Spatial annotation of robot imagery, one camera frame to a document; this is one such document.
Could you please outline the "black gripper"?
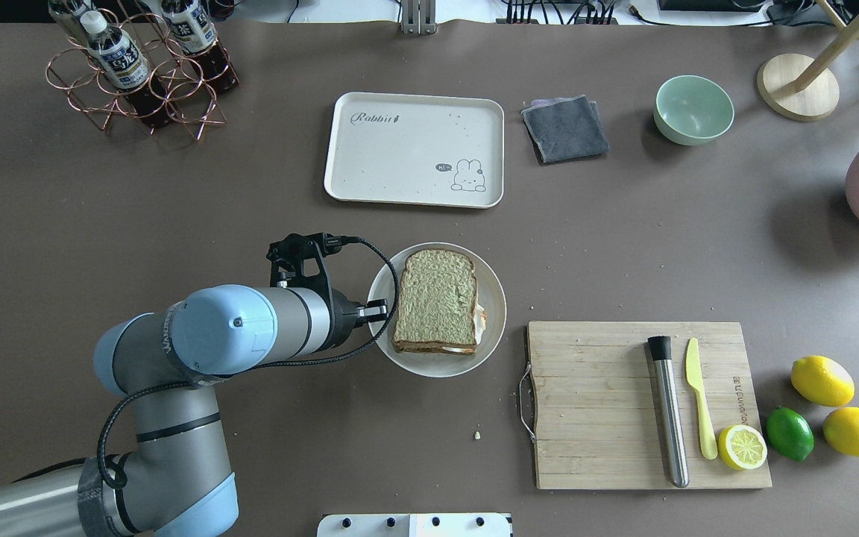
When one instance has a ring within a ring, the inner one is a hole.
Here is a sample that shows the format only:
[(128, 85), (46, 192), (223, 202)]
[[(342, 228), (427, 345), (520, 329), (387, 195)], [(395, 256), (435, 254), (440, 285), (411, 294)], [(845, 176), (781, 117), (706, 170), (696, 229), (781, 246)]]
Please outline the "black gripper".
[(352, 330), (360, 327), (361, 310), (365, 304), (351, 301), (338, 290), (330, 292), (330, 349), (340, 347), (347, 341)]

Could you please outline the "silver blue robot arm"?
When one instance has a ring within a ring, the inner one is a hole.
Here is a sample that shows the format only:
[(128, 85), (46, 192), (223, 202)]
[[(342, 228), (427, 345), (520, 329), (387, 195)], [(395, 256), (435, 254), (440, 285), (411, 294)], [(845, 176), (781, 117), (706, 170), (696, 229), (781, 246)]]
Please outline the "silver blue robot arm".
[(385, 301), (335, 290), (223, 285), (108, 330), (102, 384), (134, 412), (136, 448), (57, 465), (0, 489), (0, 536), (218, 536), (239, 516), (215, 384), (344, 343)]

